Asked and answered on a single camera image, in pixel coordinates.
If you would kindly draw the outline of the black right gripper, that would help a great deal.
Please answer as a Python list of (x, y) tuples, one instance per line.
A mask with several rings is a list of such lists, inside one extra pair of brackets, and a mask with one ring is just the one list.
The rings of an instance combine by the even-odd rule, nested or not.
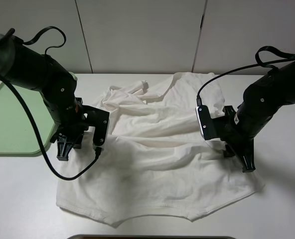
[(223, 112), (218, 133), (219, 138), (226, 142), (223, 156), (236, 155), (242, 164), (242, 172), (251, 173), (256, 170), (254, 162), (256, 107), (240, 105), (235, 111), (232, 106), (225, 106)]

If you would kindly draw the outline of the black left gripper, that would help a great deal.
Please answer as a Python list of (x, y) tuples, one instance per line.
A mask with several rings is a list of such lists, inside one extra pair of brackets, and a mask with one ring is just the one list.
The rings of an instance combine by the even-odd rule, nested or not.
[(68, 141), (57, 142), (57, 159), (59, 161), (68, 161), (72, 148), (82, 148), (84, 131), (89, 128), (84, 124), (85, 116), (82, 103), (82, 98), (76, 97), (73, 104), (68, 108), (49, 107), (49, 113), (56, 128), (50, 142), (54, 143), (59, 137), (66, 137)]

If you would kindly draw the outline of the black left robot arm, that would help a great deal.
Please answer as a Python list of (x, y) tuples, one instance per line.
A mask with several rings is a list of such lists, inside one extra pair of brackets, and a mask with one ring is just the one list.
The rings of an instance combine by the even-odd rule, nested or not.
[(0, 34), (0, 77), (10, 84), (40, 93), (56, 127), (57, 158), (67, 161), (72, 148), (80, 148), (87, 127), (82, 99), (75, 97), (76, 79), (50, 56), (27, 48), (13, 35)]

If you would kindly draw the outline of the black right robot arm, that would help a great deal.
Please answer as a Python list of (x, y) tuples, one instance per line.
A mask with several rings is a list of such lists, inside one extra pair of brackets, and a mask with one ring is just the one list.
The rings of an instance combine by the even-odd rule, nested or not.
[(282, 52), (272, 46), (258, 50), (259, 53), (262, 51), (291, 60), (291, 63), (278, 68), (262, 62), (256, 53), (257, 63), (270, 68), (270, 71), (244, 91), (243, 102), (236, 111), (232, 107), (225, 107), (224, 116), (216, 119), (218, 136), (227, 143), (224, 155), (236, 156), (244, 173), (255, 170), (254, 137), (282, 106), (295, 104), (295, 54)]

